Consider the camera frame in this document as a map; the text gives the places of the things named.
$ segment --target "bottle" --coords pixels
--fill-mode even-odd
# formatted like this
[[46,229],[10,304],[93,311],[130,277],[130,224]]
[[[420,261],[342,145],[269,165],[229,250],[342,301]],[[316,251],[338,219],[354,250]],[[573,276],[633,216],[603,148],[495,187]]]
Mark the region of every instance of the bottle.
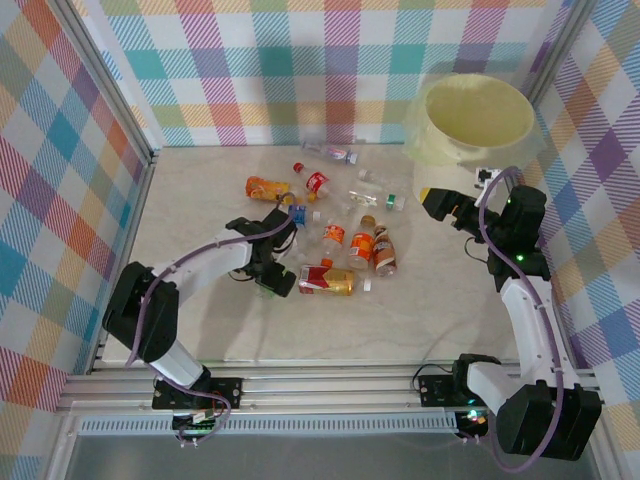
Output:
[[324,175],[322,172],[314,172],[313,170],[305,167],[302,163],[298,162],[293,166],[293,171],[299,175],[302,175],[302,178],[306,178],[305,186],[309,192],[318,196],[318,198],[324,198],[329,196],[331,190],[327,183],[329,182],[329,178]]
[[[293,193],[298,202],[304,201],[305,195],[303,195],[302,190],[286,182],[274,182],[253,176],[247,178],[247,184],[245,185],[245,193],[247,194],[247,197],[254,198],[256,200],[277,202],[280,196],[287,192]],[[285,205],[291,205],[293,203],[293,198],[287,195],[282,203]]]
[[358,159],[358,154],[352,152],[351,149],[345,150],[334,145],[329,145],[321,140],[306,140],[302,142],[301,148],[305,152],[314,153],[316,156],[320,156],[334,163],[355,165]]
[[350,296],[355,283],[356,276],[351,270],[305,265],[300,271],[298,288],[304,294]]
[[373,266],[376,275],[379,277],[388,277],[393,275],[398,266],[396,264],[396,250],[389,238],[387,227],[378,224],[373,230],[375,240],[373,242]]
[[351,240],[347,263],[356,270],[366,270],[373,253],[373,229],[376,219],[371,215],[364,215],[360,220],[360,228]]
[[335,223],[329,223],[324,227],[324,235],[322,236],[322,261],[320,262],[322,266],[333,266],[334,259],[342,249],[342,242],[344,242],[344,228]]
[[293,222],[299,227],[307,227],[312,222],[319,222],[322,214],[308,210],[304,205],[289,205],[289,215],[293,215]]
[[361,169],[358,171],[358,180],[373,183],[387,190],[396,192],[411,189],[412,180],[406,175],[382,174],[373,170]]
[[372,183],[357,181],[349,189],[351,201],[364,207],[386,209],[389,211],[401,212],[404,209],[406,197],[388,193],[382,187]]

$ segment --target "wire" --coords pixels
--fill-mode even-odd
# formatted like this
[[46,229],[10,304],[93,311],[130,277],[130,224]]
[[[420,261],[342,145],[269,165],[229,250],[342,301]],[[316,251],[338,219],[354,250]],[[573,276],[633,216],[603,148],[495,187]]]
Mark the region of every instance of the wire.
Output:
[[448,373],[448,374],[453,373],[451,370],[447,370],[446,368],[438,365],[437,363],[425,363],[424,365],[421,365],[420,368],[416,370],[416,373],[414,373],[413,377],[411,378],[411,388],[413,388],[418,393],[420,393],[420,389],[416,388],[416,378],[418,378],[418,375],[420,374],[422,369],[425,367],[438,367],[440,370],[442,370],[445,373]]
[[256,277],[236,278],[233,275],[231,275],[231,272],[227,272],[227,275],[229,275],[231,277],[231,280],[236,281],[236,282],[250,282],[251,280],[256,278]]
[[[202,443],[202,442],[207,441],[209,438],[211,438],[213,436],[214,433],[216,433],[218,430],[220,430],[222,427],[224,427],[224,424],[227,423],[227,420],[229,420],[229,417],[231,416],[231,403],[229,402],[229,400],[227,400],[222,395],[216,395],[215,393],[198,392],[196,390],[191,390],[191,389],[189,389],[187,387],[184,387],[184,386],[174,382],[170,378],[165,377],[162,374],[162,372],[157,370],[152,365],[148,365],[147,364],[147,366],[153,372],[155,372],[156,375],[159,375],[160,377],[162,377],[162,380],[165,383],[168,383],[169,385],[171,385],[171,387],[175,388],[176,390],[180,390],[182,393],[186,393],[187,395],[195,395],[197,397],[211,398],[212,400],[214,400],[214,405],[215,405],[216,401],[224,404],[224,406],[225,406],[224,413],[222,414],[222,416],[218,420],[216,420],[216,424],[213,426],[211,431],[209,433],[207,433],[205,436],[201,437],[198,440],[198,443]],[[182,445],[185,444],[185,439],[182,436],[182,433],[184,432],[185,429],[186,429],[186,427],[181,427],[180,429],[178,429],[178,439],[180,440],[180,443]]]
[[[295,195],[293,193],[291,193],[291,192],[287,192],[284,195],[280,196],[280,198],[278,200],[278,204],[276,205],[275,208],[280,207],[280,204],[282,203],[282,200],[287,196],[292,197],[292,204],[296,205],[296,197],[295,197]],[[209,243],[207,245],[203,245],[202,247],[197,248],[197,249],[193,250],[192,252],[187,253],[182,258],[178,259],[173,265],[169,265],[160,275],[158,275],[153,280],[153,282],[151,282],[151,285],[149,285],[148,290],[146,291],[146,293],[144,294],[144,297],[142,298],[142,302],[140,303],[140,313],[138,314],[138,322],[136,324],[136,332],[135,332],[135,336],[133,338],[133,345],[131,347],[131,355],[129,355],[129,358],[127,359],[127,362],[125,363],[125,366],[127,366],[127,367],[131,366],[133,361],[138,356],[138,349],[140,348],[140,340],[142,338],[142,330],[143,330],[143,327],[144,327],[144,321],[145,321],[145,316],[146,316],[146,312],[147,312],[147,306],[149,305],[149,302],[151,300],[151,295],[153,294],[153,291],[156,289],[156,287],[160,284],[160,282],[166,276],[168,276],[172,272],[175,272],[185,262],[187,262],[187,261],[191,260],[192,258],[195,258],[195,257],[197,257],[199,255],[202,255],[204,252],[207,252],[207,251],[209,251],[211,249],[214,249],[214,248],[224,247],[225,245],[232,245],[234,243],[249,242],[249,241],[252,241],[252,240],[260,240],[262,238],[268,238],[268,237],[270,237],[272,235],[275,235],[275,234],[281,232],[292,221],[293,221],[293,215],[291,214],[291,215],[289,215],[287,220],[285,220],[279,226],[277,226],[276,228],[274,228],[273,230],[270,230],[268,232],[259,233],[259,234],[256,234],[256,235],[248,235],[246,237],[242,236],[242,237],[237,237],[237,238],[231,238],[231,239],[228,239],[228,240],[222,240],[220,242],[213,242],[213,243]],[[216,424],[213,427],[213,429],[211,430],[211,432],[209,432],[207,435],[205,435],[202,438],[200,438],[200,440],[199,440],[200,443],[202,443],[202,442],[208,440],[209,438],[211,438],[214,433],[216,433],[218,430],[220,430],[225,425],[225,423],[227,423],[227,421],[229,420],[229,417],[231,416],[231,403],[229,403],[229,400],[227,400],[225,397],[223,397],[221,395],[215,395],[213,393],[198,392],[196,390],[191,390],[189,388],[186,388],[186,387],[184,387],[182,385],[177,384],[176,382],[174,382],[170,378],[166,378],[160,371],[156,370],[151,365],[148,365],[148,367],[151,368],[153,371],[155,371],[157,375],[162,376],[163,380],[166,383],[168,383],[169,385],[171,385],[173,388],[175,388],[176,390],[180,390],[181,392],[186,393],[187,395],[195,395],[195,396],[198,396],[198,397],[211,398],[214,401],[218,401],[218,402],[221,402],[221,403],[224,404],[224,406],[226,407],[224,413],[216,421]],[[180,439],[182,445],[184,445],[184,441],[185,441],[184,437],[182,436],[182,432],[183,431],[184,431],[184,428],[178,430],[178,438]]]
[[281,247],[279,249],[273,249],[273,253],[283,253],[286,252],[287,250],[289,250],[292,246],[293,246],[293,242],[296,239],[296,235],[298,234],[298,228],[296,227],[296,229],[293,231],[293,236],[291,237],[291,240],[289,240],[289,243],[287,243],[286,247]]
[[555,434],[556,429],[558,428],[558,423],[560,422],[560,415],[562,413],[562,403],[564,401],[564,377],[562,376],[562,370],[561,370],[560,352],[558,351],[558,345],[556,344],[555,335],[553,333],[553,326],[551,325],[551,320],[549,319],[549,314],[547,313],[547,309],[545,308],[545,305],[542,303],[542,299],[540,298],[540,295],[538,294],[535,287],[531,283],[531,280],[527,278],[525,273],[520,269],[520,267],[518,267],[518,265],[516,265],[509,257],[507,257],[504,253],[500,251],[500,249],[496,246],[495,243],[491,241],[491,239],[489,238],[489,235],[487,234],[485,214],[487,211],[487,199],[489,198],[489,194],[498,185],[500,180],[502,180],[504,177],[508,175],[515,176],[517,174],[518,174],[518,169],[516,167],[509,167],[503,170],[502,172],[500,172],[500,174],[498,174],[498,176],[494,178],[489,184],[489,187],[487,188],[487,191],[484,197],[482,197],[482,200],[480,201],[479,215],[478,215],[479,217],[478,220],[480,223],[480,234],[482,235],[483,240],[485,241],[487,246],[491,249],[491,251],[493,251],[493,253],[495,253],[496,256],[500,258],[500,260],[506,263],[520,277],[520,279],[522,280],[522,283],[524,283],[525,287],[531,294],[531,297],[535,303],[534,307],[536,308],[537,311],[540,312],[540,316],[542,317],[542,322],[544,323],[545,329],[547,331],[547,335],[549,337],[549,344],[550,344],[549,346],[551,348],[551,358],[553,361],[553,366],[555,367],[557,394],[556,394],[556,406],[553,410],[553,415],[551,417],[551,422],[549,423],[549,428],[547,429],[547,432],[544,434],[544,437],[540,441],[540,444],[533,451],[531,456],[527,460],[525,460],[524,463],[522,463],[517,467],[510,467],[506,465],[498,457],[498,454],[497,454],[498,439],[497,439],[497,432],[495,428],[495,419],[493,418],[493,415],[489,416],[489,430],[490,430],[490,436],[491,436],[493,458],[495,459],[498,466],[507,473],[521,473],[525,471],[526,469],[531,467],[531,465],[533,465],[535,461],[538,460],[538,458],[540,458],[540,456],[544,453],[545,449],[549,446],[549,443],[551,443],[551,439],[553,438],[553,435]]
[[477,260],[478,262],[482,262],[482,263],[484,263],[484,264],[486,265],[486,264],[487,264],[487,261],[486,261],[486,260],[482,260],[481,258],[474,257],[473,255],[471,255],[471,254],[469,253],[469,250],[468,250],[469,242],[470,242],[471,240],[474,240],[474,239],[475,239],[475,237],[469,237],[469,238],[467,238],[467,241],[466,241],[466,242],[464,242],[464,253],[466,253],[466,254],[467,254],[467,257],[469,257],[469,258],[473,258],[474,260]]
[[[286,192],[286,193],[284,193],[283,195],[280,196],[280,198],[278,199],[278,203],[277,203],[275,208],[279,208],[280,204],[282,203],[282,201],[287,196],[292,197],[292,199],[293,199],[292,203],[293,203],[293,205],[296,205],[296,197],[295,197],[295,195],[293,193],[291,193],[291,192]],[[153,295],[153,292],[158,287],[160,282],[162,280],[164,280],[165,277],[167,277],[169,274],[175,272],[185,262],[187,262],[187,261],[189,261],[189,260],[191,260],[191,259],[193,259],[195,257],[198,257],[199,255],[202,255],[204,252],[207,252],[207,251],[212,250],[214,248],[224,247],[225,245],[233,245],[234,243],[249,242],[249,241],[253,241],[253,240],[261,240],[263,238],[268,238],[268,237],[271,237],[271,236],[275,235],[276,233],[281,232],[287,225],[289,225],[289,223],[291,223],[293,221],[293,210],[294,209],[292,209],[292,213],[289,215],[287,220],[282,222],[279,226],[277,226],[273,230],[270,230],[270,231],[264,232],[264,233],[258,233],[258,234],[255,234],[255,235],[241,236],[241,237],[236,237],[236,238],[230,238],[230,239],[227,239],[227,240],[222,240],[220,242],[208,243],[206,245],[203,245],[202,247],[199,247],[199,248],[193,250],[190,253],[187,253],[182,258],[179,258],[178,260],[176,260],[175,263],[173,263],[172,265],[169,265],[167,268],[165,268],[162,271],[162,273],[160,273],[160,275],[158,275],[153,280],[153,282],[151,282],[151,285],[149,285],[149,288],[147,289],[146,293],[144,294],[144,297],[142,298],[142,302],[140,304],[140,312],[138,313],[138,323],[136,324],[136,332],[135,332],[135,336],[133,337],[133,345],[131,346],[131,354],[129,355],[129,358],[127,359],[127,362],[125,363],[125,366],[130,367],[131,364],[135,361],[135,359],[138,356],[138,349],[140,348],[140,340],[142,339],[142,330],[143,330],[143,326],[144,326],[144,322],[145,322],[145,317],[146,317],[146,314],[147,314],[147,307],[149,306],[149,302],[151,301],[151,295]]]

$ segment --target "vent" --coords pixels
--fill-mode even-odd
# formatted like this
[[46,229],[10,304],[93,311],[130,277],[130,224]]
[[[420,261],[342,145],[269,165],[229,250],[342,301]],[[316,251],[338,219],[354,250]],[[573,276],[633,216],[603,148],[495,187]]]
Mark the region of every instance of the vent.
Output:
[[[172,417],[91,416],[83,420],[81,435],[173,434]],[[351,414],[351,415],[237,415],[219,434],[349,435],[379,433],[452,433],[454,413]]]
[[171,415],[105,415],[86,417],[80,435],[163,435],[173,433]]
[[455,414],[251,415],[231,417],[220,433],[376,434],[457,431]]

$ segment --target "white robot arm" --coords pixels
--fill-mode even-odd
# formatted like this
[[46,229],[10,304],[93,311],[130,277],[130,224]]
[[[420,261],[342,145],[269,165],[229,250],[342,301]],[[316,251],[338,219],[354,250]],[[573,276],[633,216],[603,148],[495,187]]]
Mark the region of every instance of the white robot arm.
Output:
[[[136,329],[139,322],[143,322],[136,355],[179,387],[211,392],[209,370],[194,359],[177,339],[178,309],[199,289],[232,271],[244,272],[259,285],[286,297],[295,284],[296,276],[286,271],[273,254],[293,240],[296,226],[289,220],[289,216],[278,208],[261,222],[238,218],[229,222],[207,244],[216,245],[215,248],[196,249],[202,251],[155,268],[147,268],[138,262],[127,265],[107,305],[103,327],[133,350]],[[279,231],[273,235],[269,233],[275,230]],[[149,295],[147,291],[151,290],[154,282],[156,285]],[[149,302],[145,318],[140,318],[144,301],[141,299],[145,295],[149,296]],[[176,405],[176,408],[198,409],[211,405],[205,397],[178,391],[169,393],[173,398],[168,403]]]
[[[501,176],[487,175],[494,181]],[[492,189],[485,187],[483,196]],[[533,456],[546,437],[549,443],[545,440],[544,452],[536,455],[580,458],[602,406],[597,392],[581,388],[554,314],[551,275],[537,247],[546,196],[518,185],[500,214],[481,211],[475,199],[452,190],[425,189],[421,200],[434,219],[453,215],[454,228],[468,232],[477,243],[491,242],[487,267],[511,317],[520,357],[521,376],[514,380],[496,358],[461,355],[453,365],[454,392],[470,404],[483,401],[495,414],[495,431],[506,453]]]

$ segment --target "checkered pattern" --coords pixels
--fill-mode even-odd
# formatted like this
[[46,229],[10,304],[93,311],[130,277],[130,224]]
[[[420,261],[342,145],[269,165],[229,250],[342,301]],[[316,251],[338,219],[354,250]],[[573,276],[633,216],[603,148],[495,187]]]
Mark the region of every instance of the checkered pattern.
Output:
[[143,161],[46,0],[0,0],[0,478],[35,478]]
[[599,2],[539,108],[544,248],[580,366],[640,478],[640,2]]
[[[524,70],[516,86],[528,88],[571,1],[100,3],[166,144],[191,146],[296,144],[305,135],[400,143],[425,79],[484,72],[516,81]],[[544,39],[543,19],[556,13]]]

